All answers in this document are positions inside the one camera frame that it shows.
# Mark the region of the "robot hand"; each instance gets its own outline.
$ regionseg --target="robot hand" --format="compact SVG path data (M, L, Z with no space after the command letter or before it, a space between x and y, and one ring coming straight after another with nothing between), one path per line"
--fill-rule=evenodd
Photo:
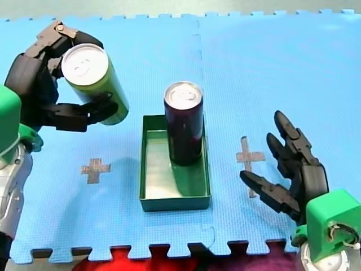
M326 172L313 157L311 143L301 130L280 111L276 111L274 119L285 145L271 133L267 135L267 144L278 161L279 172L284 178L291 179L290 189L274 185L252 172L241 171L240 177L260 195L261 201L277 212L288 214L297 225L303 225L307 203L329 192Z
M5 86L0 85L0 271L5 269L19 224L23 187L33 165L30 152L40 151L43 144L37 132L42 126L85 132L88 125L117 111L108 94L81 106L56 104L62 56L81 43L103 48L96 38L55 21L15 58Z
M39 131L41 126L57 130L85 132L87 126L112 116L118 109L108 95L84 105L59 103L56 80L63 76L63 54L75 45L92 43L96 38L55 21L44 29L25 53L19 54L7 75L5 86L21 99L21 123Z

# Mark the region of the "green box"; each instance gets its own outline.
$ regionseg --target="green box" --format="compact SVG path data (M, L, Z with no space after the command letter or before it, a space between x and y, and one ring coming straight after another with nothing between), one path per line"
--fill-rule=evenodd
M181 167L169 158L165 116L144 116L140 170L140 202L144 211L207 209L210 198L205 129L201 159Z

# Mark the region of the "white cable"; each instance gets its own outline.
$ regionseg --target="white cable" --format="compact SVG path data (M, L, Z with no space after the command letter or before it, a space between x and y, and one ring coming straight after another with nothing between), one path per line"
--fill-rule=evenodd
M345 241L343 241L344 245L346 247L352 247L354 250L360 250L361 248L361 244L360 243L356 243L356 244L348 244Z

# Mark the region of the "can lid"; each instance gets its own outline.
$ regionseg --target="can lid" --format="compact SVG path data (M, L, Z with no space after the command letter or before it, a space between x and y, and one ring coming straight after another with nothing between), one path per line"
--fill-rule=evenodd
M202 91L194 83L181 81L167 88L165 102L175 109L187 110L196 107L202 100Z
M105 76L108 65L108 55L102 48L83 43L74 46L64 54L61 71L71 84L89 86Z

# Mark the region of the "foam puzzle mat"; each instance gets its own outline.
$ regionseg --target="foam puzzle mat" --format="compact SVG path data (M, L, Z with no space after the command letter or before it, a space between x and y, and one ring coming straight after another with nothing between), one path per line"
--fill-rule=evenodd
M289 240L294 223L259 198L249 198L236 160L241 137L265 161L253 171L289 186L268 150L266 134L283 111L312 143L331 189L344 188L361 200L361 15L299 11L263 15L232 13L171 18L122 16L66 18L68 26L100 39L130 103L116 126L96 124L86 133L42 128L45 145L33 154L25 205L11 257L32 262L32 251L51 249L49 261L72 261L72 248L92 248L90 260L111 259L110 248L130 246L129 257L150 257L149 245L169 244L170 257L190 255L201 243L228 255L229 242L247 241L248 254L268 253L268 240ZM30 46L51 18L0 21L4 81L14 57ZM203 211L144 213L139 201L142 116L163 113L163 93L175 81L202 86L208 132L212 203ZM80 103L64 80L60 102ZM100 158L111 171L87 184L81 167ZM296 251L289 242L288 252Z

